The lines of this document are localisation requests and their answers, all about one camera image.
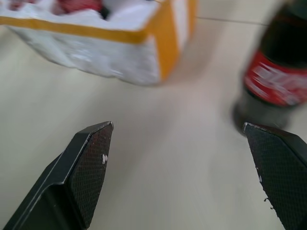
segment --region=red bottle label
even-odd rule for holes
[[[244,84],[259,98],[287,106],[307,101],[307,69],[276,65],[257,52],[244,77]]]

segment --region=coca-cola bottle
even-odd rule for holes
[[[239,131],[245,122],[283,129],[307,101],[307,0],[293,0],[277,12],[243,76],[234,107]]]

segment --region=styrofoam box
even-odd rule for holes
[[[105,21],[93,10],[52,13],[54,0],[0,7],[0,23],[46,59],[140,85],[166,79],[189,40],[197,0],[104,0]]]

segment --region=textured gripper pad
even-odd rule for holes
[[[106,174],[112,124],[92,134],[75,166],[69,187],[84,227],[92,221]]]
[[[260,183],[285,229],[307,230],[306,163],[274,131],[281,130],[245,126]]]

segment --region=floor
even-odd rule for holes
[[[74,133],[112,120],[90,230],[282,230],[231,122],[240,76],[281,0],[200,0],[177,69],[157,87],[45,61],[0,30],[0,227]],[[307,110],[289,130],[307,141]]]

